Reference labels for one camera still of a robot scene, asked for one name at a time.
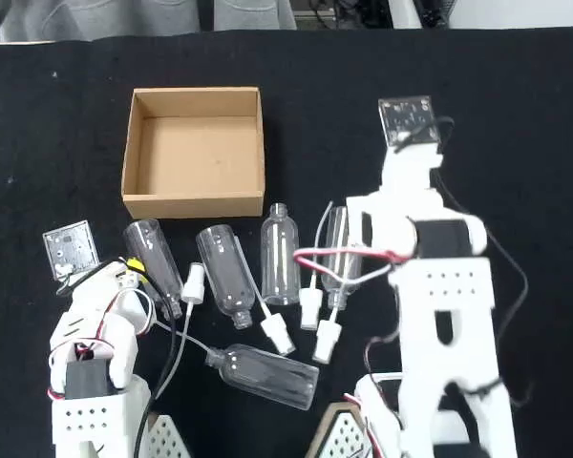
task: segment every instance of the cardboard box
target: cardboard box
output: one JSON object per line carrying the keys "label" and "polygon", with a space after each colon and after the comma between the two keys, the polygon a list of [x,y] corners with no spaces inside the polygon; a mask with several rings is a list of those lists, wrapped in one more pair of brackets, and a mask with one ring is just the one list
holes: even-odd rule
{"label": "cardboard box", "polygon": [[135,89],[121,195],[135,219],[259,216],[258,88]]}

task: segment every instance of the perforated white panel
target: perforated white panel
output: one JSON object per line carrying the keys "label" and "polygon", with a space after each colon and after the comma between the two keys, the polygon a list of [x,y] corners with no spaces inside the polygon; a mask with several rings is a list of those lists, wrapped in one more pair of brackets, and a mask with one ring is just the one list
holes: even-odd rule
{"label": "perforated white panel", "polygon": [[351,413],[342,412],[337,415],[318,458],[364,458],[368,448],[365,431]]}
{"label": "perforated white panel", "polygon": [[402,289],[415,291],[414,303],[434,310],[495,306],[490,262],[486,258],[412,260],[395,273]]}
{"label": "perforated white panel", "polygon": [[152,458],[191,458],[169,415],[160,415],[150,435]]}

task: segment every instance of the empty bottle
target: empty bottle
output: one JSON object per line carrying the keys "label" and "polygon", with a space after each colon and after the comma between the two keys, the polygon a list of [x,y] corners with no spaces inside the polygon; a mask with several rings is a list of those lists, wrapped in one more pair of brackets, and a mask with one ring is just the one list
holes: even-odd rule
{"label": "empty bottle", "polygon": [[231,386],[278,403],[308,410],[318,368],[239,343],[226,350],[210,348],[206,364],[219,369]]}
{"label": "empty bottle", "polygon": [[[125,231],[125,244],[130,254],[144,264],[146,272],[155,280],[161,291],[166,295],[175,318],[182,316],[180,309],[180,292],[182,279],[176,267],[172,252],[165,241],[165,236],[156,219],[141,219],[131,223]],[[149,295],[157,303],[161,303],[159,294],[148,283],[144,284]],[[163,310],[167,320],[167,310]]]}
{"label": "empty bottle", "polygon": [[[327,248],[348,246],[348,235],[348,209],[346,207],[332,208],[327,226]],[[323,264],[342,278],[356,279],[361,276],[362,258],[360,256],[338,253],[325,256]],[[345,309],[348,296],[356,291],[358,285],[340,288],[341,283],[327,274],[323,274],[321,279],[323,286],[329,293],[329,308]]]}
{"label": "empty bottle", "polygon": [[261,294],[265,302],[288,305],[299,301],[301,274],[293,259],[298,248],[297,224],[288,216],[286,205],[274,203],[261,226]]}
{"label": "empty bottle", "polygon": [[250,308],[255,302],[255,292],[231,227],[210,226],[198,234],[197,242],[219,310],[231,317],[236,329],[251,326]]}

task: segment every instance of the black table surface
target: black table surface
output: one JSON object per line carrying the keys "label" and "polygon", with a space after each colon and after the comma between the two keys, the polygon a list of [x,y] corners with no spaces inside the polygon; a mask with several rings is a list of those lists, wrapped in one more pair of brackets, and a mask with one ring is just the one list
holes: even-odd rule
{"label": "black table surface", "polygon": [[[514,396],[534,387],[530,403],[514,412],[520,456],[573,456],[570,29],[225,32],[0,46],[0,457],[53,453],[46,361],[68,304],[54,295],[41,234],[87,219],[101,257],[124,252],[121,231],[131,219],[119,181],[132,90],[248,85],[262,93],[266,207],[288,205],[304,246],[328,200],[377,188],[385,149],[378,98],[429,94],[438,115],[456,120],[444,180],[531,283],[499,353]],[[162,223],[183,275],[198,260],[195,235],[214,222]],[[259,278],[262,219],[225,222]],[[521,284],[496,249],[488,256],[500,319]],[[172,415],[195,456],[303,456],[328,404],[364,374],[366,339],[393,328],[392,296],[373,281],[351,297],[308,412],[225,385],[193,345],[156,410]],[[208,297],[194,314],[193,336],[220,348],[272,350],[259,325],[236,331]],[[297,345],[292,356],[309,363],[313,333],[298,329],[297,307],[284,314]],[[136,372],[151,384],[168,342],[160,329],[139,342]],[[378,348],[373,362],[398,370],[397,346]]]}

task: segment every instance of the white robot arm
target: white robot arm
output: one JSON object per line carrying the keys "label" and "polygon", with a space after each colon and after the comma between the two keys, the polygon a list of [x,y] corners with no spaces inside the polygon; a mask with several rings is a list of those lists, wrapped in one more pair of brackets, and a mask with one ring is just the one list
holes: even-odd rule
{"label": "white robot arm", "polygon": [[[112,262],[73,291],[50,340],[53,442],[56,458],[131,457],[150,391],[133,374],[137,335],[153,324],[144,310],[138,274]],[[140,458],[148,457],[148,433]]]}
{"label": "white robot arm", "polygon": [[[388,146],[382,185],[368,196],[348,198],[347,206],[351,244],[413,257],[389,275],[398,295],[402,373],[374,374],[376,382],[401,381],[398,417],[369,376],[359,381],[355,395],[383,456],[432,458],[434,445],[468,442],[460,417],[438,411],[446,385],[472,393],[500,380],[490,263],[479,256],[487,234],[479,218],[445,208],[431,187],[430,173],[442,155],[429,97],[380,100],[379,108]],[[411,138],[412,132],[419,136]],[[437,336],[436,312],[450,314],[454,335],[447,344]],[[516,458],[505,387],[494,383],[484,396],[465,399],[488,456]]]}

